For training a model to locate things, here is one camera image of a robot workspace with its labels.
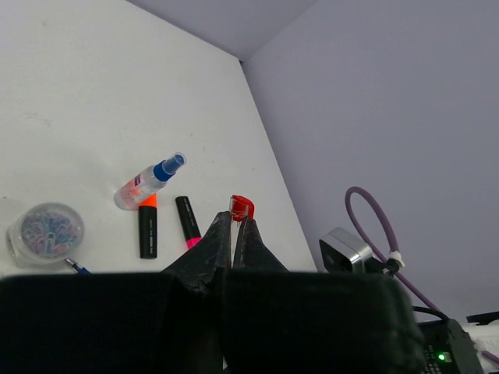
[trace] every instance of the lavender wall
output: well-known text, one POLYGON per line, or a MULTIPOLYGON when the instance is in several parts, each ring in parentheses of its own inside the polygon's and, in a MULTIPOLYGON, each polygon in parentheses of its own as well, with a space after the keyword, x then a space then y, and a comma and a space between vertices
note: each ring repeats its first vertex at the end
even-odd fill
POLYGON ((321 235, 353 230, 343 196, 360 185, 434 302, 499 310, 498 17, 499 2, 323 0, 243 64, 316 259, 321 235))
POLYGON ((129 0, 246 60, 316 0, 129 0))

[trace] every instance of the white table surface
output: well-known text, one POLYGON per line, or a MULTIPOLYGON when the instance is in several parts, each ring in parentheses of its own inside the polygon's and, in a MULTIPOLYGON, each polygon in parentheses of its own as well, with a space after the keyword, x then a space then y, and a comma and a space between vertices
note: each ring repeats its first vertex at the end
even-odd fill
MULTIPOLYGON (((123 0, 0 2, 0 230, 47 201, 86 225, 73 258, 94 272, 162 270, 185 251, 174 198, 200 229, 232 194, 255 203, 267 247, 315 270, 238 60, 123 0), (113 193, 183 152, 158 194, 158 257, 139 258, 137 213, 113 193)), ((0 272, 17 268, 0 241, 0 272)))

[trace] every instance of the marker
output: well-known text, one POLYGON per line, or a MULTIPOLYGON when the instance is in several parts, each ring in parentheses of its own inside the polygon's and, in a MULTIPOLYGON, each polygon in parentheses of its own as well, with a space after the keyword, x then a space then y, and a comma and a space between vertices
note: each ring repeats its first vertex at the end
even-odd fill
POLYGON ((64 263, 69 266, 77 274, 90 274, 90 271, 78 264, 72 259, 64 259, 64 263))
POLYGON ((141 259, 157 257, 157 197, 153 194, 139 205, 139 246, 141 259))
POLYGON ((201 240, 200 229, 197 227, 193 208, 190 206, 187 196, 179 196, 175 199, 179 211, 180 224, 186 238, 187 249, 191 249, 201 240))

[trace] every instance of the small red object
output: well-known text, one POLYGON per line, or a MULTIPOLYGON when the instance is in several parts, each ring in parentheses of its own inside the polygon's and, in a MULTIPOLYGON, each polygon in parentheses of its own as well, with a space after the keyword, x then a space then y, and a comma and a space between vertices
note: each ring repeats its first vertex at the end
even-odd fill
POLYGON ((253 218, 254 214, 255 205, 250 199, 240 195, 232 195, 231 217, 234 221, 242 222, 244 217, 253 218))

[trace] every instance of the black electronic device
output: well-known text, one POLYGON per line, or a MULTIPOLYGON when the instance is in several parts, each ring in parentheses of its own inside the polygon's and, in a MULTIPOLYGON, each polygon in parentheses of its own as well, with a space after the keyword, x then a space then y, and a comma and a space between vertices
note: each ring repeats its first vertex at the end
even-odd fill
POLYGON ((425 345, 425 374, 482 374, 473 342, 454 319, 419 323, 425 345))

